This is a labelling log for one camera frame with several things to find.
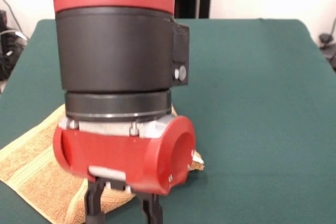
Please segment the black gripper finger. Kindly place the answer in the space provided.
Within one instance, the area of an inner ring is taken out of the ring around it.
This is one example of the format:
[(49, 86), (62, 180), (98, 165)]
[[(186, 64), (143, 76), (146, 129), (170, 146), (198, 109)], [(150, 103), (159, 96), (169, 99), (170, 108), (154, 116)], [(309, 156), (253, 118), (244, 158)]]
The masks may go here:
[(135, 192), (136, 197), (141, 203), (141, 208), (146, 216), (148, 224), (162, 224), (163, 210), (160, 205), (160, 197), (155, 193)]
[(88, 189), (85, 194), (85, 223), (105, 224), (106, 217), (101, 210), (101, 196), (104, 191), (106, 181), (97, 178), (95, 182), (88, 182)]

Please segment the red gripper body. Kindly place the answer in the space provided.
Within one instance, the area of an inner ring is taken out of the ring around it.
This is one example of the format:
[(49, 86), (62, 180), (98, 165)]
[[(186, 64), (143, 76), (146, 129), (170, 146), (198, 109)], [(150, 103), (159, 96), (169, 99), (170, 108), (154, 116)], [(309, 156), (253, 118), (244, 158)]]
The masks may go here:
[(140, 137), (57, 126), (55, 158), (64, 170), (91, 182), (121, 180), (136, 192), (167, 195), (186, 181), (195, 151), (195, 130), (184, 116), (167, 116), (147, 127), (150, 133)]

